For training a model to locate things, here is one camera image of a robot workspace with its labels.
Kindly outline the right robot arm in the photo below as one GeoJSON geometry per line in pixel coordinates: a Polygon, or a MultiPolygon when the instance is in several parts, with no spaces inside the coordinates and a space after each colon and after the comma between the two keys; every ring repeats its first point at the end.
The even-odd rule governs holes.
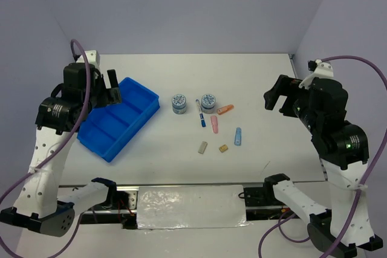
{"type": "Polygon", "coordinates": [[[358,249],[381,249],[383,240],[369,221],[366,180],[377,158],[369,155],[364,130],[346,119],[348,92],[334,79],[331,58],[311,60],[304,79],[279,76],[264,94],[272,110],[285,97],[280,113],[299,119],[311,134],[327,173],[330,207],[318,204],[300,191],[285,174],[264,181],[263,198],[284,203],[307,226],[308,241],[323,257],[356,257],[358,249]]]}

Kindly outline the blue cleaning gel jar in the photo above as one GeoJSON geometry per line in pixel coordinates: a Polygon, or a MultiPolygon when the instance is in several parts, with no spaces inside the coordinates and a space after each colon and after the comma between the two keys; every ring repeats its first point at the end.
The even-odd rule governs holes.
{"type": "Polygon", "coordinates": [[[172,110],[175,114],[183,114],[186,112],[187,101],[183,94],[175,94],[172,97],[172,110]]]}

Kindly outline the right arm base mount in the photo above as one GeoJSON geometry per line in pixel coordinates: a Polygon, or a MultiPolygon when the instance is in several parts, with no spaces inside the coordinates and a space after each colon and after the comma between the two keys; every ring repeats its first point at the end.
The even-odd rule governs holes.
{"type": "Polygon", "coordinates": [[[276,220],[290,210],[283,202],[275,199],[264,184],[244,186],[238,197],[244,201],[249,222],[276,220]]]}

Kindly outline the blue white whiteboard marker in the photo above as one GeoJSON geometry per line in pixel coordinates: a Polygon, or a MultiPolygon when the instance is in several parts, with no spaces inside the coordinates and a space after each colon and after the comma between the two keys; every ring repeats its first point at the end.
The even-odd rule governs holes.
{"type": "Polygon", "coordinates": [[[206,122],[205,122],[203,111],[202,111],[202,108],[201,108],[201,103],[200,103],[200,101],[198,99],[195,100],[195,103],[197,105],[198,113],[199,113],[199,116],[200,116],[201,126],[202,127],[206,127],[206,122]]]}

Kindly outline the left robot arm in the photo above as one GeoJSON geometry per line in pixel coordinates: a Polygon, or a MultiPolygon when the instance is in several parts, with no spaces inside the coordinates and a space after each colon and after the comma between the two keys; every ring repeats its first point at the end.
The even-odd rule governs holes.
{"type": "Polygon", "coordinates": [[[108,72],[113,82],[108,89],[99,64],[96,50],[77,57],[63,69],[63,82],[40,104],[28,178],[13,206],[1,210],[2,223],[62,237],[77,215],[95,205],[105,209],[117,205],[117,184],[105,178],[94,178],[72,194],[58,195],[67,156],[79,131],[76,123],[87,118],[81,114],[83,104],[88,105],[89,114],[94,108],[121,102],[115,71],[108,72]]]}

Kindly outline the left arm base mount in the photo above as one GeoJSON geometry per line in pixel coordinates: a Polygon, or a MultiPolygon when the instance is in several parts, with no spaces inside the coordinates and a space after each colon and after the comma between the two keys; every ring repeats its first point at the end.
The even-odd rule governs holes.
{"type": "Polygon", "coordinates": [[[136,230],[138,187],[117,187],[111,205],[97,204],[87,210],[81,219],[82,225],[119,225],[125,230],[136,230]]]}

